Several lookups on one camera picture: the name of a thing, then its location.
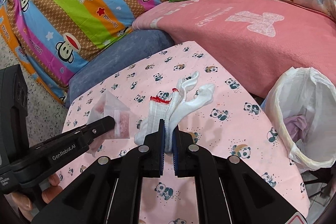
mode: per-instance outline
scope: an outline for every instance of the speckled floor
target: speckled floor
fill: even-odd
[[[18,63],[18,59],[0,36],[0,69]],[[26,123],[29,143],[32,146],[61,133],[67,110],[36,83],[23,67],[21,68],[28,86]]]

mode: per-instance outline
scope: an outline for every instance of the pink blanket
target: pink blanket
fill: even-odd
[[[336,84],[336,26],[278,0],[162,3],[133,29],[160,29],[175,43],[195,40],[249,92],[263,98],[290,67],[314,67]]]

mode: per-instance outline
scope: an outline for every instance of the trash bin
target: trash bin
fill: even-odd
[[[261,105],[300,172],[331,167],[336,160],[336,90],[314,68],[290,68]],[[295,143],[284,119],[305,116],[306,136]]]

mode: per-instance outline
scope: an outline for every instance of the pink fabric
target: pink fabric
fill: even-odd
[[[240,156],[307,216],[310,203],[306,191],[301,190],[302,178],[288,159],[286,149],[267,116],[240,83],[195,42],[185,42],[143,59],[88,90],[70,107],[63,131],[85,124],[91,109],[106,91],[118,97],[143,120],[148,115],[151,96],[169,100],[177,81],[189,77],[196,70],[199,71],[198,84],[187,94],[187,101],[197,96],[199,86],[213,83],[213,102],[185,117],[179,128],[189,132],[195,143],[214,155],[224,158]],[[139,125],[140,120],[132,123]],[[272,142],[269,141],[271,136],[274,136]],[[88,153],[78,157],[58,171],[60,185],[66,187],[100,156],[124,156],[136,147],[134,135],[130,137],[105,140],[95,157]],[[146,224],[173,224],[177,219],[186,224],[199,223],[194,179],[175,177],[170,156],[165,156],[161,178],[143,180],[140,219],[140,223]]]
[[[336,27],[328,17],[279,0],[162,3],[133,29],[195,40],[251,93],[265,98],[290,67],[314,67],[336,84]]]

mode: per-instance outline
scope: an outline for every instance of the red stripe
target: red stripe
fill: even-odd
[[[157,97],[157,96],[155,96],[155,97],[151,96],[150,101],[155,101],[157,103],[163,103],[163,104],[166,104],[166,105],[168,105],[170,103],[170,101],[162,100],[160,97]]]

